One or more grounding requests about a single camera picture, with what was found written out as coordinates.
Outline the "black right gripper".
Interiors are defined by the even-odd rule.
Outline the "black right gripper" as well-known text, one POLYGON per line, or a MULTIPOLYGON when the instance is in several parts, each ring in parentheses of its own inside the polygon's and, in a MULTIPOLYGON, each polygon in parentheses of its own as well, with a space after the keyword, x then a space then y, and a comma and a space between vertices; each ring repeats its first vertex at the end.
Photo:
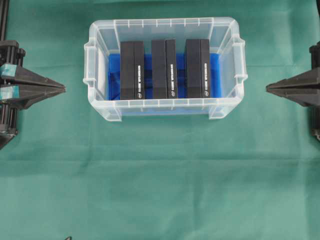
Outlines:
MULTIPOLYGON (((320 66, 320 42, 309 48, 311 68, 320 66)), ((311 135, 320 137, 320 71, 309 70, 266 86, 268 93, 286 98, 303 107, 311 107, 311 135)))

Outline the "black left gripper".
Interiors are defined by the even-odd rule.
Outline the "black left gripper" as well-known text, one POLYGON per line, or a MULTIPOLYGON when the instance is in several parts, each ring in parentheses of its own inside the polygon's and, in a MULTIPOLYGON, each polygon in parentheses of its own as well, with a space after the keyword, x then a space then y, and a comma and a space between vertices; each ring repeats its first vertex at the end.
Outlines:
POLYGON ((65 93, 66 88, 50 78, 34 73, 23 66, 26 51, 16 40, 0 42, 0 135, 17 135, 19 110, 65 93))

